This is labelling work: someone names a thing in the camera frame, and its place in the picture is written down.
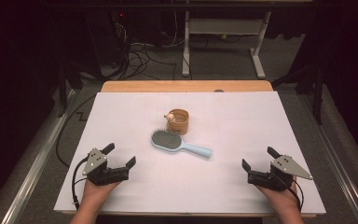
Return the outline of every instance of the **table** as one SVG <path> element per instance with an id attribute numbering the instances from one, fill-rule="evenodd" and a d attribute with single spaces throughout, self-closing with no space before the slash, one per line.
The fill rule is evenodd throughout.
<path id="1" fill-rule="evenodd" d="M 302 3 L 312 0 L 277 0 L 273 2 Z M 267 0 L 196 0 L 191 2 L 269 2 Z M 186 12 L 185 23 L 185 47 L 183 51 L 182 74 L 184 77 L 190 74 L 190 34 L 215 34 L 215 35 L 257 35 L 257 43 L 250 48 L 250 53 L 255 66 L 257 77 L 266 78 L 258 53 L 269 24 L 270 11 L 266 11 L 264 18 L 260 20 L 223 20 L 223 19 L 190 19 L 190 13 Z"/>
<path id="2" fill-rule="evenodd" d="M 163 127 L 164 113 L 175 107 L 190 113 L 184 140 L 210 147 L 210 159 L 151 146 L 153 128 Z M 130 179 L 112 192 L 102 209 L 113 215 L 270 217 L 267 199 L 246 183 L 241 159 L 267 171 L 267 146 L 272 146 L 309 170 L 279 96 L 267 81 L 109 81 L 94 102 L 54 210 L 75 212 L 70 188 L 75 166 L 93 147 L 112 142 L 116 149 L 107 156 L 108 167 L 137 158 Z M 325 213 L 313 181 L 298 183 L 306 194 L 302 215 Z M 82 189 L 82 183 L 76 185 L 77 196 Z"/>

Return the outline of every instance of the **cable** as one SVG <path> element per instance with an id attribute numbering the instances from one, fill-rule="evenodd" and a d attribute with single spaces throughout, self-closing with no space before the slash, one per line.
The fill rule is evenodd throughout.
<path id="1" fill-rule="evenodd" d="M 127 60 L 123 60 L 123 63 L 120 65 L 120 67 L 116 71 L 114 71 L 111 74 L 105 76 L 104 79 L 86 77 L 83 74 L 80 74 L 80 76 L 81 76 L 81 78 L 83 80 L 86 80 L 88 82 L 101 83 L 101 82 L 105 82 L 107 80 L 112 80 L 113 77 L 121 75 L 122 73 L 126 72 L 127 69 L 128 69 L 128 62 L 127 62 Z"/>
<path id="2" fill-rule="evenodd" d="M 131 55 L 135 56 L 135 57 L 132 57 L 129 59 L 129 62 L 130 62 L 129 68 L 133 69 L 134 71 L 130 75 L 122 76 L 120 79 L 129 79 L 130 77 L 134 77 L 134 76 L 143 74 L 144 76 L 152 77 L 153 79 L 159 80 L 159 78 L 157 78 L 157 77 L 153 77 L 153 76 L 150 76 L 150 75 L 144 73 L 144 71 L 146 70 L 146 68 L 150 62 L 166 64 L 166 65 L 173 65 L 172 79 L 174 79 L 174 73 L 175 73 L 176 65 L 177 65 L 176 63 L 164 63 L 164 62 L 160 62 L 160 61 L 153 59 L 147 53 L 148 45 L 146 43 L 143 43 L 143 44 L 142 43 L 132 43 L 131 45 L 132 46 L 141 46 L 140 49 L 129 51 L 129 55 L 131 54 Z M 139 60 L 139 63 L 131 64 L 132 62 L 134 62 L 136 60 Z"/>
<path id="3" fill-rule="evenodd" d="M 87 178 L 83 178 L 83 179 L 77 180 L 77 181 L 75 182 L 75 185 L 76 185 L 78 182 L 83 181 L 83 180 L 87 180 Z"/>
<path id="4" fill-rule="evenodd" d="M 182 56 L 183 60 L 185 61 L 185 63 L 187 64 L 188 67 L 188 74 L 190 76 L 190 80 L 193 80 L 193 74 L 191 73 L 191 68 L 190 68 L 190 64 L 187 62 L 185 56 Z"/>
<path id="5" fill-rule="evenodd" d="M 275 175 L 275 174 L 271 174 L 271 175 L 273 175 L 278 181 L 280 181 L 281 182 L 281 184 L 283 184 L 284 186 L 286 186 L 286 184 L 284 184 L 284 182 L 283 182 L 283 180 L 281 180 L 281 178 L 280 177 L 278 177 L 277 175 Z M 292 188 L 290 188 L 290 186 L 286 186 L 286 188 L 290 191 L 290 193 L 292 193 L 293 194 L 293 196 L 295 196 L 295 198 L 296 198 L 296 200 L 297 200 L 297 207 L 298 207 L 298 210 L 301 212 L 301 209 L 302 209 L 302 203 L 300 202 L 300 199 L 298 198 L 298 195 L 292 190 Z"/>
<path id="6" fill-rule="evenodd" d="M 171 48 L 171 47 L 176 47 L 176 46 L 180 46 L 182 45 L 183 43 L 185 43 L 185 40 L 182 40 L 181 42 L 177 43 L 177 44 L 174 44 L 174 45 L 164 45 L 162 46 L 163 48 Z"/>
<path id="7" fill-rule="evenodd" d="M 304 192 L 302 191 L 302 188 L 298 185 L 298 183 L 295 180 L 293 180 L 293 181 L 296 183 L 296 185 L 298 186 L 298 188 L 300 189 L 300 192 L 301 192 L 301 205 L 300 205 L 300 211 L 301 211 L 302 205 L 304 204 Z"/>
<path id="8" fill-rule="evenodd" d="M 60 130 L 60 133 L 58 134 L 58 138 L 57 138 L 57 142 L 56 142 L 56 155 L 57 155 L 57 158 L 58 160 L 66 167 L 69 168 L 69 164 L 66 163 L 60 156 L 60 153 L 59 153 L 59 143 L 60 143 L 60 139 L 61 139 L 61 136 L 62 136 L 62 133 L 63 131 L 65 130 L 66 128 L 66 124 L 68 123 L 68 121 L 71 119 L 71 117 L 77 112 L 77 110 L 82 106 L 84 105 L 86 102 L 88 102 L 89 100 L 91 100 L 92 98 L 94 98 L 96 96 L 95 95 L 92 95 L 89 99 L 87 99 L 86 101 L 84 101 L 82 104 L 80 104 L 75 110 L 74 112 L 72 112 L 72 114 L 68 117 L 68 119 L 65 121 L 65 123 L 63 124 L 61 130 Z"/>
<path id="9" fill-rule="evenodd" d="M 176 11 L 173 12 L 173 16 L 174 16 L 174 21 L 175 21 L 175 35 L 173 37 L 173 41 L 170 45 L 168 46 L 163 46 L 163 47 L 171 47 L 175 44 L 175 41 L 176 41 L 176 37 L 177 37 L 177 34 L 178 34 L 178 21 L 177 21 L 177 15 L 176 15 Z"/>
<path id="10" fill-rule="evenodd" d="M 79 205 L 80 205 L 79 200 L 77 199 L 77 196 L 76 196 L 76 193 L 75 193 L 76 173 L 77 173 L 77 170 L 79 169 L 80 165 L 83 164 L 84 162 L 86 162 L 88 158 L 89 158 L 89 156 L 84 158 L 83 160 L 80 161 L 80 163 L 77 164 L 77 166 L 76 166 L 76 168 L 74 170 L 74 174 L 72 176 L 72 198 L 74 199 L 74 205 L 76 207 L 76 210 L 79 209 Z"/>
<path id="11" fill-rule="evenodd" d="M 127 31 L 126 31 L 126 28 L 124 28 L 124 26 L 123 25 L 121 25 L 120 23 L 116 23 L 116 25 L 118 25 L 120 28 L 121 28 L 121 30 L 123 30 L 124 31 L 124 37 L 123 37 L 123 43 L 125 43 L 126 42 L 126 40 L 127 40 Z"/>

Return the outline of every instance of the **metal leg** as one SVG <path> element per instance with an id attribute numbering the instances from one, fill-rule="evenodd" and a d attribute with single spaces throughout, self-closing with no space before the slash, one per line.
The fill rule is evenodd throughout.
<path id="1" fill-rule="evenodd" d="M 258 34 L 257 45 L 255 48 L 250 49 L 252 59 L 253 59 L 254 65 L 255 65 L 255 71 L 257 72 L 257 76 L 260 79 L 265 79 L 266 74 L 264 74 L 264 70 L 261 65 L 260 58 L 258 57 L 258 52 L 260 51 L 260 47 L 261 47 L 261 44 L 263 43 L 264 35 L 266 34 L 266 31 L 267 31 L 267 26 L 269 25 L 270 15 L 271 15 L 271 12 L 266 12 L 266 14 L 264 16 L 263 23 L 260 26 L 260 32 Z"/>
<path id="2" fill-rule="evenodd" d="M 313 67 L 313 64 L 307 64 L 304 67 L 298 69 L 298 71 L 295 71 L 293 73 L 290 73 L 284 77 L 280 77 L 274 81 L 271 82 L 272 88 L 275 88 L 285 82 L 295 82 L 296 78 L 299 78 L 303 76 L 305 73 L 307 73 L 311 68 Z"/>
<path id="3" fill-rule="evenodd" d="M 185 48 L 183 50 L 183 61 L 182 61 L 182 76 L 188 77 L 190 75 L 190 49 L 188 47 L 188 40 L 190 37 L 190 31 L 188 29 L 188 23 L 190 19 L 190 13 L 186 12 L 186 23 L 185 23 Z"/>

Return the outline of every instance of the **dark background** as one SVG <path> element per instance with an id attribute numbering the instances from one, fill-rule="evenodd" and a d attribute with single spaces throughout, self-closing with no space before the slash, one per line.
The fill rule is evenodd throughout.
<path id="1" fill-rule="evenodd" d="M 315 58 L 320 60 L 324 83 L 358 144 L 358 0 L 345 4 L 339 11 L 272 13 L 267 37 L 307 34 L 291 71 Z M 114 32 L 108 16 L 95 12 L 47 14 L 37 1 L 0 0 L 0 188 L 54 106 L 51 93 L 58 85 L 59 69 L 74 88 L 81 88 L 79 72 L 97 77 L 100 65 L 121 62 L 118 42 L 114 38 L 106 42 Z M 159 45 L 161 31 L 174 34 L 172 13 L 129 12 L 125 16 L 133 34 L 149 43 Z M 217 12 L 197 16 L 243 18 L 242 14 Z M 178 12 L 179 35 L 183 35 L 183 17 L 184 13 Z M 101 48 L 101 44 L 110 47 Z"/>

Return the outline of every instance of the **metal stand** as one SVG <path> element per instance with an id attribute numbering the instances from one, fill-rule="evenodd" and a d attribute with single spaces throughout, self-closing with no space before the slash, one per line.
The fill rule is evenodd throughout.
<path id="1" fill-rule="evenodd" d="M 257 77 L 265 79 L 266 75 L 261 65 L 258 52 L 263 43 L 264 35 L 269 25 L 271 12 L 266 12 L 264 20 L 208 20 L 208 19 L 190 19 L 190 14 L 186 12 L 185 23 L 185 47 L 183 52 L 182 75 L 184 77 L 190 74 L 190 49 L 188 46 L 190 34 L 226 34 L 226 35 L 257 35 L 257 43 L 250 49 L 252 60 L 254 62 Z"/>
<path id="2" fill-rule="evenodd" d="M 284 77 L 278 78 L 271 82 L 272 88 L 275 88 L 284 82 L 298 79 L 296 92 L 298 94 L 305 94 L 310 92 L 313 86 L 313 104 L 312 113 L 319 125 L 322 125 L 321 120 L 321 106 L 322 106 L 322 91 L 324 84 L 324 66 L 314 59 L 310 64 L 305 65 L 294 73 L 288 74 Z"/>

